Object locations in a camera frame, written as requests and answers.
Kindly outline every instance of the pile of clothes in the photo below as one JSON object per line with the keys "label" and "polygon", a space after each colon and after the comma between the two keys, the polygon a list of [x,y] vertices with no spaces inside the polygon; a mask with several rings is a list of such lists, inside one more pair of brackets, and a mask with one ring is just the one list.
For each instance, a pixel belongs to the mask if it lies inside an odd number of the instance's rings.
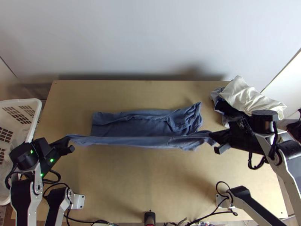
{"label": "pile of clothes", "polygon": [[250,87],[245,80],[236,76],[226,87],[218,87],[211,92],[214,110],[222,114],[222,124],[229,128],[229,121],[241,116],[251,116],[255,110],[274,110],[279,119],[284,118],[286,105],[272,100]]}

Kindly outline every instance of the cable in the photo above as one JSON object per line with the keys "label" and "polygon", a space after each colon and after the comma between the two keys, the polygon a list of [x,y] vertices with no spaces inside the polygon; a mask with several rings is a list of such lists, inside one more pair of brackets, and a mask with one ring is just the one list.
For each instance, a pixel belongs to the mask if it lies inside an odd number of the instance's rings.
{"label": "cable", "polygon": [[275,159],[275,152],[276,152],[276,149],[277,149],[276,143],[277,143],[277,140],[278,140],[278,130],[277,130],[277,127],[276,127],[276,122],[273,122],[273,129],[274,129],[275,136],[274,136],[274,141],[273,141],[273,144],[272,144],[270,152],[269,152],[269,157],[272,160]]}
{"label": "cable", "polygon": [[68,189],[70,189],[70,187],[69,187],[66,183],[62,183],[62,182],[60,182],[60,183],[55,183],[55,184],[50,185],[50,186],[43,192],[43,198],[47,200],[47,195],[45,195],[46,192],[47,192],[50,188],[52,188],[52,187],[54,187],[54,186],[57,186],[57,185],[65,185]]}
{"label": "cable", "polygon": [[53,173],[54,175],[56,175],[56,176],[58,177],[58,179],[57,179],[57,180],[42,179],[42,181],[43,181],[44,184],[52,185],[52,184],[54,184],[54,183],[58,183],[58,182],[61,181],[61,175],[60,175],[58,172],[56,172],[56,171],[54,171],[54,170],[52,170],[52,169],[49,170],[49,172],[51,172],[51,173]]}
{"label": "cable", "polygon": [[300,117],[299,117],[299,120],[298,120],[298,122],[300,122],[300,119],[301,119],[301,108],[300,108],[300,109],[298,109],[298,112],[300,113]]}
{"label": "cable", "polygon": [[7,189],[10,189],[10,188],[11,188],[11,186],[10,186],[9,183],[8,183],[8,179],[11,177],[12,172],[14,172],[14,171],[16,170],[17,166],[18,166],[17,163],[14,164],[14,165],[12,166],[12,170],[9,172],[9,174],[8,174],[8,175],[6,176],[6,178],[5,178],[5,186],[6,186]]}
{"label": "cable", "polygon": [[106,220],[96,220],[94,221],[91,226],[93,226],[96,223],[101,223],[101,224],[110,224],[110,222],[106,221]]}
{"label": "cable", "polygon": [[70,226],[69,221],[68,221],[70,211],[71,211],[71,209],[68,209],[68,210],[67,210],[67,216],[66,216],[66,222],[67,222],[67,225],[68,225],[68,226]]}
{"label": "cable", "polygon": [[[276,144],[277,144],[277,140],[278,140],[278,130],[277,130],[277,126],[276,126],[276,122],[273,121],[273,129],[274,129],[274,133],[275,133],[275,136],[274,136],[274,141],[273,141],[273,144],[271,145],[271,149],[269,151],[269,157],[274,160],[275,159],[275,152],[276,152]],[[252,152],[249,152],[249,159],[248,159],[248,167],[249,169],[251,170],[257,170],[259,169],[260,167],[262,167],[266,161],[266,157],[263,156],[261,161],[259,162],[259,164],[257,166],[252,166]]]}
{"label": "cable", "polygon": [[205,219],[205,218],[207,218],[207,217],[210,217],[210,216],[213,216],[213,215],[217,215],[217,214],[227,214],[227,213],[232,213],[234,216],[237,216],[238,213],[237,213],[237,212],[234,212],[232,209],[230,209],[230,211],[223,211],[223,212],[217,212],[217,213],[216,213],[216,211],[217,211],[217,209],[220,207],[220,205],[221,205],[225,200],[227,200],[227,199],[228,199],[228,198],[224,198],[224,199],[217,205],[217,207],[215,208],[215,210],[214,210],[212,213],[210,213],[210,214],[208,214],[208,215],[206,215],[206,216],[204,216],[204,217],[201,217],[201,218],[199,218],[199,219],[196,219],[196,220],[194,220],[194,221],[188,223],[186,226],[190,226],[190,225],[192,225],[192,224],[194,224],[194,223],[197,223],[197,222],[199,222],[199,221],[201,221],[201,220],[203,220],[203,219]]}
{"label": "cable", "polygon": [[221,193],[219,193],[217,187],[218,187],[218,185],[219,185],[220,183],[224,183],[224,184],[230,189],[230,186],[229,186],[226,182],[224,182],[224,181],[218,181],[218,182],[216,183],[216,185],[215,185],[216,192],[217,192],[220,196],[222,196],[222,197],[228,197],[228,196],[226,196],[226,195],[222,195]]}
{"label": "cable", "polygon": [[253,153],[252,152],[249,152],[249,159],[248,159],[248,167],[249,169],[251,170],[257,170],[259,169],[260,167],[263,166],[263,164],[265,163],[266,161],[266,157],[263,156],[262,159],[260,160],[259,164],[257,166],[252,166],[252,156],[253,156]]}
{"label": "cable", "polygon": [[185,217],[183,220],[181,220],[179,223],[177,223],[177,225],[176,226],[180,226],[184,221],[186,221],[187,220],[187,217]]}

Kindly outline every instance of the white wall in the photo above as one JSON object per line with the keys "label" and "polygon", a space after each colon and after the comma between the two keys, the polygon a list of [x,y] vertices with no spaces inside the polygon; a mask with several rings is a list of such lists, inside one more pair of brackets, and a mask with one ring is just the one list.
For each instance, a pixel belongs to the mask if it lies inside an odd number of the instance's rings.
{"label": "white wall", "polygon": [[20,83],[0,58],[0,101],[31,97],[31,93]]}
{"label": "white wall", "polygon": [[262,91],[262,94],[281,101],[287,108],[284,117],[299,119],[301,108],[301,52],[283,71]]}
{"label": "white wall", "polygon": [[300,0],[1,0],[0,56],[22,79],[193,66],[261,91],[301,47],[300,12]]}

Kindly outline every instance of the fabric fold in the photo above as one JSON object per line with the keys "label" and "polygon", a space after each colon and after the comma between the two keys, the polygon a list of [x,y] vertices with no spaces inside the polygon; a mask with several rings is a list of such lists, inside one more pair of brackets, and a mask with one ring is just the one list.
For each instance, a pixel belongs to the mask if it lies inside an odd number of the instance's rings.
{"label": "fabric fold", "polygon": [[82,145],[129,145],[144,148],[195,150],[204,142],[214,145],[202,125],[201,102],[177,110],[137,110],[119,113],[95,112],[90,136],[68,135]]}

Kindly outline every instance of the black cable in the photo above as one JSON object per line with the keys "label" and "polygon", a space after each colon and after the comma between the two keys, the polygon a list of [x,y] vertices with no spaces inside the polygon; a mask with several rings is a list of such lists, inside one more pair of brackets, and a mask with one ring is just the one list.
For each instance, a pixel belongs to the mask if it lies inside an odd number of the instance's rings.
{"label": "black cable", "polygon": [[196,220],[194,220],[194,221],[188,223],[186,226],[190,226],[190,225],[192,225],[192,224],[194,224],[194,223],[197,223],[197,222],[199,222],[199,221],[201,221],[201,220],[203,220],[203,219],[205,219],[205,218],[207,218],[207,217],[210,217],[210,216],[213,216],[213,215],[217,215],[217,214],[227,214],[227,213],[232,213],[234,216],[237,216],[238,213],[237,213],[237,212],[234,212],[232,209],[230,209],[230,211],[223,211],[223,212],[217,212],[217,213],[216,213],[216,211],[217,211],[217,209],[220,207],[220,205],[221,205],[225,200],[227,200],[227,199],[228,199],[228,198],[224,198],[224,199],[217,205],[217,207],[215,208],[215,210],[214,210],[212,213],[210,213],[210,214],[208,214],[208,215],[206,215],[206,216],[204,216],[204,217],[201,217],[201,218],[199,218],[199,219],[196,219]]}
{"label": "black cable", "polygon": [[70,211],[71,211],[71,209],[67,210],[67,216],[66,216],[66,222],[67,222],[68,226],[70,226],[69,221],[68,221]]}
{"label": "black cable", "polygon": [[96,221],[94,221],[92,224],[91,224],[91,226],[93,226],[94,224],[96,224],[96,223],[101,223],[101,224],[110,224],[109,222],[107,222],[106,220],[96,220]]}
{"label": "black cable", "polygon": [[68,219],[68,220],[71,220],[71,221],[74,221],[74,222],[78,222],[78,223],[91,224],[91,226],[92,226],[93,224],[96,224],[96,223],[113,224],[113,225],[115,225],[115,226],[119,226],[119,225],[117,225],[117,224],[110,223],[110,222],[108,222],[108,221],[106,221],[106,220],[96,220],[96,221],[77,220],[77,219],[74,219],[74,218],[72,218],[72,217],[69,217],[69,213],[68,213],[68,212],[67,212],[67,215],[64,214],[64,217],[66,218],[66,220]]}
{"label": "black cable", "polygon": [[49,172],[51,172],[54,175],[56,175],[58,179],[57,180],[42,179],[42,181],[43,181],[44,184],[50,184],[50,185],[52,185],[54,183],[58,183],[58,182],[61,181],[61,175],[58,172],[56,172],[56,171],[54,171],[52,169],[49,170]]}
{"label": "black cable", "polygon": [[249,169],[251,170],[257,170],[259,169],[260,167],[263,166],[263,164],[265,163],[266,161],[266,157],[263,156],[262,159],[260,160],[259,164],[257,166],[252,166],[252,156],[253,156],[253,153],[252,152],[249,152],[249,159],[248,159],[248,167]]}
{"label": "black cable", "polygon": [[66,183],[62,183],[62,182],[60,182],[60,183],[55,183],[55,184],[50,185],[50,186],[43,192],[43,198],[47,200],[47,195],[45,195],[46,192],[47,192],[50,188],[52,188],[52,187],[54,187],[54,186],[57,186],[57,185],[65,185],[68,189],[70,189],[70,187],[69,187]]}
{"label": "black cable", "polygon": [[[277,144],[277,140],[278,140],[278,130],[277,130],[277,126],[276,126],[275,121],[273,121],[273,129],[274,129],[275,136],[274,136],[273,144],[271,145],[271,149],[269,151],[269,157],[272,160],[275,159],[275,152],[277,150],[276,144]],[[259,169],[260,167],[262,167],[264,165],[265,161],[266,161],[266,157],[263,156],[260,163],[257,166],[252,166],[252,152],[249,152],[249,159],[248,159],[249,169],[257,170],[257,169]]]}
{"label": "black cable", "polygon": [[300,119],[301,119],[301,108],[300,109],[298,109],[298,112],[300,113],[300,117],[299,117],[299,120],[298,120],[298,122],[300,121]]}
{"label": "black cable", "polygon": [[9,183],[8,183],[8,179],[11,177],[11,175],[13,174],[13,172],[16,170],[17,166],[18,166],[17,163],[14,164],[14,165],[12,166],[12,170],[9,172],[9,174],[8,174],[8,175],[6,176],[6,178],[5,178],[5,186],[6,186],[7,189],[10,189],[10,188],[11,188],[11,186],[10,186]]}
{"label": "black cable", "polygon": [[230,186],[229,186],[226,182],[224,182],[224,181],[218,181],[218,182],[216,183],[216,185],[215,185],[216,192],[217,192],[220,196],[222,196],[222,197],[228,197],[227,195],[222,195],[221,193],[219,193],[217,187],[218,187],[218,185],[219,185],[220,183],[224,183],[224,184],[230,189]]}

